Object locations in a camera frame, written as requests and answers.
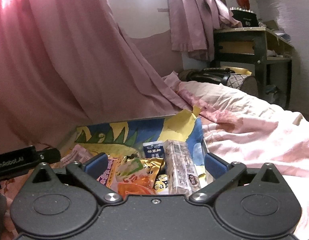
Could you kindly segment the yellow snack packet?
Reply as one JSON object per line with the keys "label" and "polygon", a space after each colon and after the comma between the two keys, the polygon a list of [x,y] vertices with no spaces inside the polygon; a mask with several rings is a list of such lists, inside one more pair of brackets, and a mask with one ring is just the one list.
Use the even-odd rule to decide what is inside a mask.
{"label": "yellow snack packet", "polygon": [[97,181],[106,187],[111,187],[118,163],[120,159],[109,158],[106,170],[97,178]]}

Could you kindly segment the clear nut bar packet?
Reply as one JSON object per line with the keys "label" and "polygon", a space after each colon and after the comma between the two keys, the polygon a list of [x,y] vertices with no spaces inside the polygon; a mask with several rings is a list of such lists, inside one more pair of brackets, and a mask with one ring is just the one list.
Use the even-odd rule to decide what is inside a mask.
{"label": "clear nut bar packet", "polygon": [[200,190],[201,185],[187,143],[166,140],[163,146],[169,194],[183,194],[188,198]]}

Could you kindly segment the dark blue powder stick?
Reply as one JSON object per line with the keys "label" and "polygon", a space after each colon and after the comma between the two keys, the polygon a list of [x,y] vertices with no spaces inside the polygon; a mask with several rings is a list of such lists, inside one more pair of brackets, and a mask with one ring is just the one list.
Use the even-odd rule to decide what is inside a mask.
{"label": "dark blue powder stick", "polygon": [[146,158],[164,158],[162,141],[151,141],[143,143],[143,150]]}

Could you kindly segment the golden candy packet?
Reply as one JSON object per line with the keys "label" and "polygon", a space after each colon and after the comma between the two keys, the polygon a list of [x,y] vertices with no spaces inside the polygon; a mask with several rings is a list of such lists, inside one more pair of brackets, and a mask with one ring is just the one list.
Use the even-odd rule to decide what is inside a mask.
{"label": "golden candy packet", "polygon": [[148,174],[150,189],[156,194],[168,194],[168,177],[165,169],[165,160],[163,158],[141,159],[144,169]]}

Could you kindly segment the white barcode snack packet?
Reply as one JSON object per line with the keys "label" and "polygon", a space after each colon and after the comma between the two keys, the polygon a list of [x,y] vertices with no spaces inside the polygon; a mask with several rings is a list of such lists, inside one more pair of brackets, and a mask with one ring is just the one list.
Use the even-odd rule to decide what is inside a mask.
{"label": "white barcode snack packet", "polygon": [[93,154],[91,154],[86,148],[77,144],[73,147],[70,154],[61,159],[61,162],[63,166],[66,166],[74,161],[78,161],[83,164],[91,158],[93,158]]}

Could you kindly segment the grey tray with cartoon liner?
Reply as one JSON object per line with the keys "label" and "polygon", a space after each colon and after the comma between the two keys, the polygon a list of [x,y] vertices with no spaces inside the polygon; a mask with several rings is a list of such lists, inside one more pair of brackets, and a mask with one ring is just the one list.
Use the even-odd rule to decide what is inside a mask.
{"label": "grey tray with cartoon liner", "polygon": [[202,122],[198,114],[188,110],[171,116],[77,127],[62,146],[61,157],[67,157],[75,145],[80,145],[89,155],[104,152],[113,158],[131,154],[151,158],[159,154],[145,152],[143,144],[167,140],[186,142],[194,164],[204,165]]}

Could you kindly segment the pink floral bed sheet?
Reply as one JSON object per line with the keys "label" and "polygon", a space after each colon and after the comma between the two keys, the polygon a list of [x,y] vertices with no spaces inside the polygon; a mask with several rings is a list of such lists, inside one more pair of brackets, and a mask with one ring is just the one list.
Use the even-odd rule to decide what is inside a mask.
{"label": "pink floral bed sheet", "polygon": [[[198,106],[204,138],[212,153],[248,167],[274,163],[302,206],[296,234],[309,238],[309,122],[256,97],[222,85],[169,82],[182,108]],[[66,153],[78,126],[171,115],[176,107],[112,85],[86,93],[86,106],[65,88],[51,92],[0,85],[0,154],[35,145]]]}

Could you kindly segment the dark quilted bag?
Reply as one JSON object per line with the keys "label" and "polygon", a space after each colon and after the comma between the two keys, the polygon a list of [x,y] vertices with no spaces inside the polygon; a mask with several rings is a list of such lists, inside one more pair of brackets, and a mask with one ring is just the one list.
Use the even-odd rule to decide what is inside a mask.
{"label": "dark quilted bag", "polygon": [[196,81],[224,85],[241,90],[252,96],[259,96],[257,80],[253,75],[237,74],[230,68],[189,69],[178,74],[181,81]]}

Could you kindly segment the pink curtain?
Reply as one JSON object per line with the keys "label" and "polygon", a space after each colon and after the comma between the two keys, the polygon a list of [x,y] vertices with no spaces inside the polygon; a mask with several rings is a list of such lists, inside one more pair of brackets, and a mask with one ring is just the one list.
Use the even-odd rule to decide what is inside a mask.
{"label": "pink curtain", "polygon": [[187,108],[108,0],[0,0],[0,154],[55,147],[78,126]]}

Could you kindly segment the dark wooden side table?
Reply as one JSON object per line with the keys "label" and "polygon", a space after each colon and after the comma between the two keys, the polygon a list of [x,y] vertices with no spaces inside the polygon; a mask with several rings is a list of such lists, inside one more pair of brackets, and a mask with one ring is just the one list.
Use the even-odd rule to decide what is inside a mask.
{"label": "dark wooden side table", "polygon": [[266,87],[276,85],[289,107],[292,86],[293,46],[266,27],[233,28],[214,31],[215,61],[252,64],[259,97]]}

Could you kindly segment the hanging mauve cloth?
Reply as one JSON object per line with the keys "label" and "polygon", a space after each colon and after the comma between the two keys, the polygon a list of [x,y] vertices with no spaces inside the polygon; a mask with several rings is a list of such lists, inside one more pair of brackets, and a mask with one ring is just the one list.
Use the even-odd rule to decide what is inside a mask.
{"label": "hanging mauve cloth", "polygon": [[168,4],[172,50],[192,59],[212,61],[214,31],[242,27],[221,0],[168,0]]}

